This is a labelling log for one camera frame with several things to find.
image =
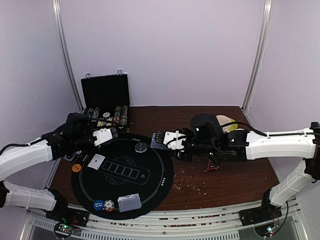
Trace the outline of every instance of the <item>white wall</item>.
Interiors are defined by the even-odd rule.
[[[320,122],[319,13],[318,0],[274,1],[262,71],[248,113],[260,130],[295,130]],[[270,161],[283,180],[300,159]],[[310,184],[297,196],[310,236],[320,239],[320,185]]]
[[[51,1],[0,1],[0,148],[32,141],[77,111],[56,29]],[[52,164],[8,180],[41,188]],[[24,214],[22,208],[0,209],[1,239],[17,239]]]
[[[133,106],[242,105],[264,4],[61,0],[81,98],[86,73],[108,75],[121,68],[129,73]]]

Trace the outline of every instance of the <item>orange poker chip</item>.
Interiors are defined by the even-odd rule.
[[[72,172],[78,173],[81,170],[81,165],[80,164],[75,164],[72,166]]]

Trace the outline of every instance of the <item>red object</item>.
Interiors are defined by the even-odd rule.
[[[208,162],[208,167],[207,167],[207,171],[211,171],[211,170],[218,170],[220,169],[220,167],[218,165],[215,165],[213,161],[209,160]]]

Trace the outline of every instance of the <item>open case lid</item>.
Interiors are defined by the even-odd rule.
[[[130,105],[127,74],[83,78],[81,85],[87,108]]]

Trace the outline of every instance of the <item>metal base platform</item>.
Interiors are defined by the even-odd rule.
[[[289,203],[285,225],[273,240],[308,240],[295,198]],[[224,207],[177,211],[152,211],[130,220],[108,220],[90,215],[87,227],[76,229],[69,240],[260,240],[254,228],[268,222],[242,226],[239,211],[255,208],[260,201]],[[56,222],[37,209],[28,212],[21,240],[56,240]]]

